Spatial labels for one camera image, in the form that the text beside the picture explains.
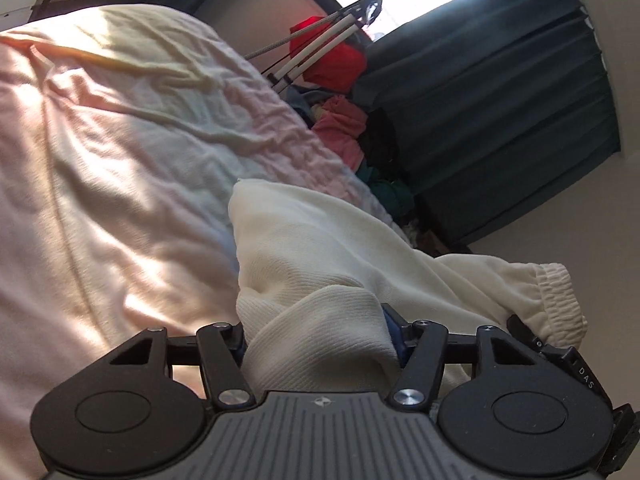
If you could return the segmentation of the cream zip-up sweat garment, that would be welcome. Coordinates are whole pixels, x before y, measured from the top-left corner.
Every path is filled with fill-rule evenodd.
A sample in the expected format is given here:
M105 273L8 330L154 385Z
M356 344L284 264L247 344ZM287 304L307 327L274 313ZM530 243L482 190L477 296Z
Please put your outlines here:
M559 263L431 257L344 200L243 180L229 204L240 264L242 372L256 393L377 391L400 372L383 310L458 334L517 316L555 347L582 342L587 321Z

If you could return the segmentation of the green clothes heap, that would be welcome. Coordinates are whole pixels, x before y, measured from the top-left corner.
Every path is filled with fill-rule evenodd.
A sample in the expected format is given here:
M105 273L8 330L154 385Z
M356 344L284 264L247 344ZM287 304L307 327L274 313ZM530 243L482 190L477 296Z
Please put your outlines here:
M393 217L405 217L414 207L414 199L407 185L401 181L386 180L375 168L362 162L356 176L370 188L385 210Z

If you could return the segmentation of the pink clothes pile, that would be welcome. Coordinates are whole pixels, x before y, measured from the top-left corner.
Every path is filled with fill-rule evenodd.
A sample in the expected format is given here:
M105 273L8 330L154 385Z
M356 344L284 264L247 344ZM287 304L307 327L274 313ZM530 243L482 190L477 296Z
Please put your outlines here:
M314 114L311 130L349 169L356 172L364 159L358 138L366 130L367 114L344 96L331 96L311 110Z

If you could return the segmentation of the pastel pink bed sheet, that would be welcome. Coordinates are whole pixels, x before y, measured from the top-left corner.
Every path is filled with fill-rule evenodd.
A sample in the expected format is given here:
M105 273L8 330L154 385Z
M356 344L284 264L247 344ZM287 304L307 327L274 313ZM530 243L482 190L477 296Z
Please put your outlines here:
M258 70L163 6L99 6L1 35L1 474L43 466L29 419L148 327L234 322L235 183L387 212Z

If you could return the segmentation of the right teal curtain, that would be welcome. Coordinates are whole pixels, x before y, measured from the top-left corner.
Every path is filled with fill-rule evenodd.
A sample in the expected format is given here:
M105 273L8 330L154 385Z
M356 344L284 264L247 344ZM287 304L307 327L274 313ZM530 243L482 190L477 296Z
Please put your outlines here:
M582 0L454 0L367 50L352 92L393 126L418 209L471 244L620 150Z

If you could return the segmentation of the red cloth on steamer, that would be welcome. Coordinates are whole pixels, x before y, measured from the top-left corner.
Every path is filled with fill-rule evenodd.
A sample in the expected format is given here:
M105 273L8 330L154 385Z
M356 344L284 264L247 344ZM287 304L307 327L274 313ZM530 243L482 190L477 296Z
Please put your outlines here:
M290 33L317 23L322 16L311 16L302 22L290 28ZM311 44L312 40L319 37L322 32L329 28L328 24L320 25L310 32L305 32L288 43L288 53L294 56ZM325 88L326 90L349 93L352 90L356 80L367 68L367 59L364 55L363 47L358 44L358 34L350 36L347 40L341 42L331 51L319 58L308 67L303 73L302 78L308 84Z

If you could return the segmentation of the garment steamer on pole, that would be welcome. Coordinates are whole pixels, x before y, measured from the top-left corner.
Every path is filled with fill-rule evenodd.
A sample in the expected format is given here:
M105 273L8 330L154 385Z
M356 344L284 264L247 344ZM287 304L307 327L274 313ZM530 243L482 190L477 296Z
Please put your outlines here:
M383 0L357 0L326 16L313 16L290 34L245 55L249 61L280 47L288 50L262 70L279 93L296 82L314 84L332 92L347 93L367 67L361 48L352 40L375 22Z

